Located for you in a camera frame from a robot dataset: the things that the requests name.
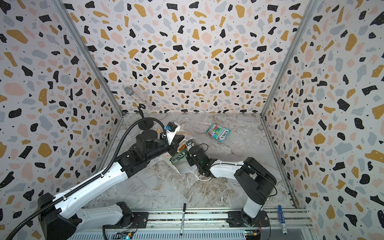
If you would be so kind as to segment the yellow green candy bag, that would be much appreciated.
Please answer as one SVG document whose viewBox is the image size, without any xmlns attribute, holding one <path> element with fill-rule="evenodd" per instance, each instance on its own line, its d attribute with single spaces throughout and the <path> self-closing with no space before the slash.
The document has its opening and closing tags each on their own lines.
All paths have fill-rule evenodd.
<svg viewBox="0 0 384 240">
<path fill-rule="evenodd" d="M 185 159 L 188 155 L 188 150 L 183 149 L 179 151 L 176 155 L 171 157 L 169 161 L 171 162 L 172 165 L 176 164 L 177 162 L 181 161 L 182 159 Z"/>
</svg>

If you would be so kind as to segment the white patterned paper bag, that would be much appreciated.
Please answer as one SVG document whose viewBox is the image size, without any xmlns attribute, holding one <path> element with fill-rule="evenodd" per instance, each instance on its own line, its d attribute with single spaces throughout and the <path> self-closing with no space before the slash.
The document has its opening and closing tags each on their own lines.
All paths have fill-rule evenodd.
<svg viewBox="0 0 384 240">
<path fill-rule="evenodd" d="M 169 122 L 166 126 L 165 139 L 171 149 L 170 153 L 164 154 L 167 159 L 166 163 L 180 175 L 193 174 L 198 181 L 209 181 L 211 177 L 206 177 L 206 179 L 198 177 L 196 174 L 198 167 L 189 153 L 190 148 L 194 146 L 204 150 L 202 142 L 184 131 L 179 134 L 180 130 L 181 126 L 176 122 Z"/>
</svg>

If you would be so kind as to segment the teal mint candy bag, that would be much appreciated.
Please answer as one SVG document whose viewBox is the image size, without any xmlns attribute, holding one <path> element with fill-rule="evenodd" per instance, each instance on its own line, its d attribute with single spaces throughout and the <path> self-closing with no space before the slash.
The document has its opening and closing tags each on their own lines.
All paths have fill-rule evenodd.
<svg viewBox="0 0 384 240">
<path fill-rule="evenodd" d="M 231 130 L 218 124 L 212 124 L 206 133 L 213 139 L 223 142 L 231 133 Z"/>
</svg>

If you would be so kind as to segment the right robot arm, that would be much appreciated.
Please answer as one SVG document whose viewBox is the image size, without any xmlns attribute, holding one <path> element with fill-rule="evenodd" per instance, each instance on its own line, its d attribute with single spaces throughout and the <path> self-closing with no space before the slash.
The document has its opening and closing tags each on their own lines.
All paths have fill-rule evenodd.
<svg viewBox="0 0 384 240">
<path fill-rule="evenodd" d="M 201 145 L 187 149 L 187 161 L 191 166 L 197 166 L 200 175 L 236 180 L 247 194 L 248 199 L 240 211 L 240 220 L 229 220 L 229 224 L 236 227 L 252 227 L 257 224 L 257 215 L 276 189 L 276 178 L 252 157 L 240 162 L 224 162 L 209 158 Z"/>
</svg>

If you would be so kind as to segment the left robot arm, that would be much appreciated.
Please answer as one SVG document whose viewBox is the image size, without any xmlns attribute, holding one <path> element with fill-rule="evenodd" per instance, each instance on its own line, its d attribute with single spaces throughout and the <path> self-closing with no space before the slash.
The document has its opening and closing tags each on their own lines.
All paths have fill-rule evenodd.
<svg viewBox="0 0 384 240">
<path fill-rule="evenodd" d="M 159 137 L 155 130 L 136 136 L 136 143 L 103 169 L 81 184 L 55 196 L 45 194 L 38 200 L 42 210 L 39 222 L 47 240 L 67 240 L 73 234 L 101 226 L 126 228 L 137 223 L 132 210 L 124 202 L 112 206 L 85 209 L 84 205 L 109 188 L 124 182 L 147 167 L 151 160 L 169 153 L 174 156 L 185 137 L 167 132 Z"/>
</svg>

